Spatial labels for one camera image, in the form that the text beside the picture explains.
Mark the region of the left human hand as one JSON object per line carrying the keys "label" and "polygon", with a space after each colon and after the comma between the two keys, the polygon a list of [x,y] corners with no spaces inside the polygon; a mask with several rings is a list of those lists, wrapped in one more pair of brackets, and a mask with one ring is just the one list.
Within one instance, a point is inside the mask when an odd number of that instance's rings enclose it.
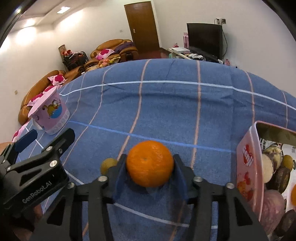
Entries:
{"label": "left human hand", "polygon": [[28,209],[16,219],[13,232],[19,240],[29,240],[35,230],[37,223],[43,217],[41,204]]}

